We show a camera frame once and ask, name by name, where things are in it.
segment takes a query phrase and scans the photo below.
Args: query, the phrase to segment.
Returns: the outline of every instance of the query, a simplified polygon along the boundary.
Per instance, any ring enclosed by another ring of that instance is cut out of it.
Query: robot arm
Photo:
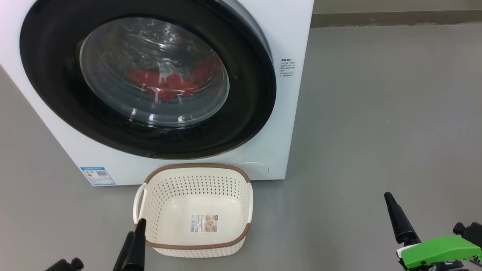
[[[395,240],[403,247],[397,250],[400,264],[405,270],[455,270],[463,265],[460,260],[468,260],[478,266],[482,255],[482,225],[472,223],[465,228],[457,223],[453,232],[460,236],[437,237],[421,242],[400,205],[390,192],[385,193],[388,215],[393,227]]]
[[[140,219],[135,231],[127,234],[124,246],[120,250],[119,257],[113,271],[144,271],[144,259],[146,252],[146,220]],[[62,259],[52,265],[46,271],[80,271],[84,264],[78,258],[68,263]]]

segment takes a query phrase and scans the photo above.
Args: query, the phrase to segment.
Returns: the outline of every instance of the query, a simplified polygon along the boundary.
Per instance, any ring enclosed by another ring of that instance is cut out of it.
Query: laundry basket
[[[236,253],[252,214],[248,176],[235,166],[208,163],[155,170],[137,191],[133,207],[134,223],[141,218],[147,222],[148,246],[190,258]]]

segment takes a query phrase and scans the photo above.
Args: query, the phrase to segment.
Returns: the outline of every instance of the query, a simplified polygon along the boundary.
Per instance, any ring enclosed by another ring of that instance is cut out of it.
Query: gray wall
[[[482,9],[480,0],[315,0],[313,13]]]

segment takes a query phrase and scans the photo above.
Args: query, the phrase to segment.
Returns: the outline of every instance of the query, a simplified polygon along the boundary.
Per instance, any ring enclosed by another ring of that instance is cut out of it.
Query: gray floor
[[[312,29],[287,179],[254,183],[241,251],[146,270],[399,270],[383,193],[421,239],[482,222],[482,26]],[[0,266],[111,270],[136,187],[94,188],[0,76]]]

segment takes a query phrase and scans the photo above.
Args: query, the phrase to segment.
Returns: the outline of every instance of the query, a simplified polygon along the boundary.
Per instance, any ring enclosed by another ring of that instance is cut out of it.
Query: front-loading washing machine
[[[0,64],[92,185],[285,178],[313,0],[1,1]]]

